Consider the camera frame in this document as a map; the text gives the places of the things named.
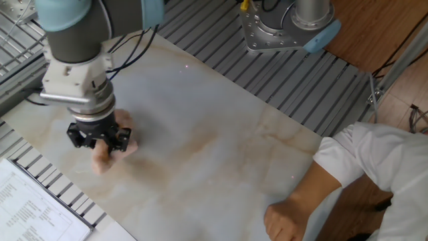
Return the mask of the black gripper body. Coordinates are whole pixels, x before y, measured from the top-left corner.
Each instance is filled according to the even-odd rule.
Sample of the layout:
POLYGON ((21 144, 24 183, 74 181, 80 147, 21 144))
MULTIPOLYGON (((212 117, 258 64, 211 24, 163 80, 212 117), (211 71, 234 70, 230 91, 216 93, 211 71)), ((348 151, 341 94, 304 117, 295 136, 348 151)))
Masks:
POLYGON ((91 122, 77 120, 76 124, 85 135, 89 135, 90 133, 95 136, 100 136, 101 134, 115 135, 119 129, 114 113, 91 122))

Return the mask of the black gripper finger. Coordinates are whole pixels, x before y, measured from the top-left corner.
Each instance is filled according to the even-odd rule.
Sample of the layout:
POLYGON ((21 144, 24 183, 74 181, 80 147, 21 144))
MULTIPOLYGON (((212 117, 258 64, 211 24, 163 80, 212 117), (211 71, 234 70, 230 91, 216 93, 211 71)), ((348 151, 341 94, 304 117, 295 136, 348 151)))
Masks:
POLYGON ((108 146, 108 152, 125 152, 127 150, 130 136, 130 128, 111 127, 105 134, 105 143, 108 146))
POLYGON ((82 132, 76 123, 70 123, 66 133, 74 147, 92 148, 91 136, 88 133, 82 132))

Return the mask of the person's bare hand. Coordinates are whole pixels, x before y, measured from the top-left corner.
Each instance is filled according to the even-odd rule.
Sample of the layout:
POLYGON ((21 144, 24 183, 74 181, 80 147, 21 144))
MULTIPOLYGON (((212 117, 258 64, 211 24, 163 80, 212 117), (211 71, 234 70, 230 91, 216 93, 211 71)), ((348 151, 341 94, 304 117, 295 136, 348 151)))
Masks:
POLYGON ((271 241, 302 241, 311 213, 303 202, 289 197, 267 207, 265 231, 271 241))

